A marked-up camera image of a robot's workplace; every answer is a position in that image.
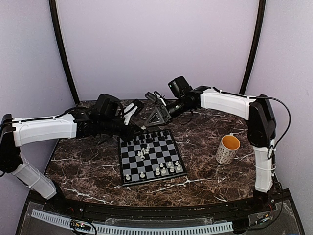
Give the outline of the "black grey chessboard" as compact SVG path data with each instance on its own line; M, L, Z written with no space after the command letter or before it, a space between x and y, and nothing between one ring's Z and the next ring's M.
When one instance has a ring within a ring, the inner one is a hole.
M147 144L151 146L148 158L141 160L137 153ZM129 142L118 139L118 155L119 167L121 175L121 185L123 187L145 184L148 182L167 180L187 175L185 165L178 150L175 139L170 129L155 130L139 136L136 136ZM175 161L181 165L181 170L177 170ZM166 174L162 174L160 164L166 168ZM160 175L156 176L156 168L160 168ZM170 172L170 167L174 167L175 171ZM130 176L130 180L126 180L126 175Z

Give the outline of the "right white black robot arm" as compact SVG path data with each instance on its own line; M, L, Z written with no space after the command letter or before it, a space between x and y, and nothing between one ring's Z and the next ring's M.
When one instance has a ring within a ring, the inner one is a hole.
M145 97L156 105L146 127L163 126L185 112L196 109L216 110L235 115L247 122L247 138L256 158L255 190L267 193L273 185L276 139L276 119L270 101L272 97L261 94L246 96L233 94L216 87L192 88L183 76L168 83L175 101L170 102L157 91L147 92Z

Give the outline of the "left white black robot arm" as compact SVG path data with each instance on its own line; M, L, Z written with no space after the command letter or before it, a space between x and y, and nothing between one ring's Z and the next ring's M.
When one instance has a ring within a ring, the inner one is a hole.
M45 177L22 155L26 144L54 139L80 139L89 136L119 136L130 141L141 132L131 118L143 109L138 99L123 107L121 101L108 94L99 95L89 107L73 107L60 115L37 118L13 118L6 114L0 124L0 170L16 176L36 191L58 213L66 213L69 203L56 182Z

